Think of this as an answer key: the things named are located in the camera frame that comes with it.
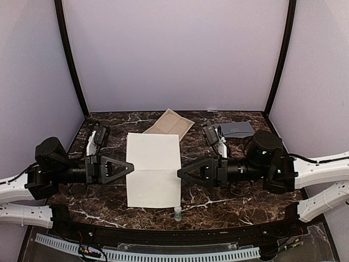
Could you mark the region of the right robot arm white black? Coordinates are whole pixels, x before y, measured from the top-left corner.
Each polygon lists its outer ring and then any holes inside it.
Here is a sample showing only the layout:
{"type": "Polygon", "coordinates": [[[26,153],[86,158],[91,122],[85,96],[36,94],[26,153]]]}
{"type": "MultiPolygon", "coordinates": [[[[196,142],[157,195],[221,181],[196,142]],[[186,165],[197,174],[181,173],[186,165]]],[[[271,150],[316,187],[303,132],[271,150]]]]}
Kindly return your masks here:
{"type": "Polygon", "coordinates": [[[348,201],[348,152],[320,158],[286,153],[282,139],[264,130],[256,132],[248,145],[244,158],[207,157],[179,169],[177,176],[208,189],[262,179],[263,189],[274,194],[331,182],[329,188],[286,208],[286,219],[278,225],[284,237],[298,230],[299,220],[310,222],[348,201]]]}

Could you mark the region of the beige letter paper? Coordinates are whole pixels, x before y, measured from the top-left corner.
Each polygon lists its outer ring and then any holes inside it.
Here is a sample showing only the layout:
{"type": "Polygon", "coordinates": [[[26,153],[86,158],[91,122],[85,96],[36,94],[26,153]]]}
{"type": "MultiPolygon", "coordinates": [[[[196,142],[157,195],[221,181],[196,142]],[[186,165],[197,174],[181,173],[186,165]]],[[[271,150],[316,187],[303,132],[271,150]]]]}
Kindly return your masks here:
{"type": "Polygon", "coordinates": [[[134,171],[126,175],[127,206],[165,209],[180,206],[181,169],[177,134],[127,135],[127,162],[134,171]]]}

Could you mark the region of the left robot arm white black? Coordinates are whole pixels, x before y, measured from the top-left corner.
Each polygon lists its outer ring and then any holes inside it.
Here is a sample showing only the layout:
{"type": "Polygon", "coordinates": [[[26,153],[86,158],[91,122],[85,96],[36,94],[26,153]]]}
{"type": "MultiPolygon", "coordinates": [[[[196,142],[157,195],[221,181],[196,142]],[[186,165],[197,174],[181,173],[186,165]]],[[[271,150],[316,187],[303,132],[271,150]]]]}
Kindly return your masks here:
{"type": "Polygon", "coordinates": [[[83,160],[69,158],[57,137],[44,140],[35,149],[35,163],[16,176],[1,180],[1,222],[55,226],[65,238],[77,233],[69,209],[62,204],[21,205],[20,201],[43,200],[59,192],[60,184],[108,184],[132,171],[134,166],[98,154],[103,139],[90,137],[83,160]]]}

